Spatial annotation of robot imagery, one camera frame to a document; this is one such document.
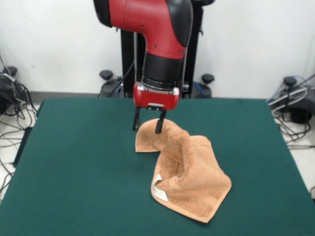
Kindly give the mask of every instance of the green table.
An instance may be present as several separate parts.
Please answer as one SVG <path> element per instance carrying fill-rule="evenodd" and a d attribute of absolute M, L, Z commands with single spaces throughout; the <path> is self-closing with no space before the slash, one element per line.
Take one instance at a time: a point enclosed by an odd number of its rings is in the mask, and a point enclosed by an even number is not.
<path fill-rule="evenodd" d="M 150 194 L 131 99 L 51 99 L 0 205 L 0 236 L 314 236 L 315 206 L 267 105 L 182 100 L 167 118 L 211 140 L 232 189 L 209 224 Z M 142 122 L 158 116 L 143 111 Z"/>

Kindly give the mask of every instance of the white wall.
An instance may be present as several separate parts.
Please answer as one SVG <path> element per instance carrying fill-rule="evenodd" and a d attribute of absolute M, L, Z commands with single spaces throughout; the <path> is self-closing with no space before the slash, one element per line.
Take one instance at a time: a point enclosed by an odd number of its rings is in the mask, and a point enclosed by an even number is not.
<path fill-rule="evenodd" d="M 30 90 L 97 93 L 100 70 L 121 74 L 120 34 L 99 23 L 93 0 L 0 3 L 3 59 Z M 195 79 L 213 73 L 217 97 L 266 98 L 285 75 L 309 76 L 314 14 L 314 0 L 217 0 L 205 8 Z"/>

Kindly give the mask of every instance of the towel label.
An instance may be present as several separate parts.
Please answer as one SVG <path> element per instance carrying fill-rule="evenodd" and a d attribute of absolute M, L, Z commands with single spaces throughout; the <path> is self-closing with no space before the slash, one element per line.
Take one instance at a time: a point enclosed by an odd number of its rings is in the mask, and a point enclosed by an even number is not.
<path fill-rule="evenodd" d="M 168 198 L 167 198 L 166 193 L 156 187 L 156 183 L 157 183 L 158 181 L 160 181 L 160 180 L 162 180 L 162 176 L 161 176 L 160 174 L 158 174 L 157 177 L 156 177 L 156 179 L 154 180 L 154 184 L 153 184 L 153 186 L 152 186 L 152 192 L 153 192 L 153 194 L 154 194 L 156 197 L 160 198 L 161 200 L 163 200 L 163 201 L 165 201 L 165 202 L 168 202 Z"/>

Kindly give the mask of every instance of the orange towel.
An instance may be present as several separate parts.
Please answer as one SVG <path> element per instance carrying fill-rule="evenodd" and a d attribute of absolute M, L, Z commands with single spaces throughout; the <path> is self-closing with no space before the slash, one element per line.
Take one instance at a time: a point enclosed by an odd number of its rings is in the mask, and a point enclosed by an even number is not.
<path fill-rule="evenodd" d="M 136 136 L 136 152 L 160 151 L 151 185 L 153 198 L 194 220 L 208 223 L 232 184 L 220 169 L 210 141 L 190 136 L 164 120 L 161 134 L 157 119 L 144 123 Z"/>

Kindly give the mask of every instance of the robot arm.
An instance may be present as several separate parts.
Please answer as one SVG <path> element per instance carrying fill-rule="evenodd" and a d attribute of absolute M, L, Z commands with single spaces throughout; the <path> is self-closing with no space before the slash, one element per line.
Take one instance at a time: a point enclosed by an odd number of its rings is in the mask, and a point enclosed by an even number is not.
<path fill-rule="evenodd" d="M 134 86 L 139 127 L 140 108 L 160 110 L 156 133 L 167 110 L 179 101 L 175 87 L 189 44 L 193 12 L 190 0 L 94 0 L 100 22 L 108 27 L 141 33 L 146 39 L 143 78 Z"/>

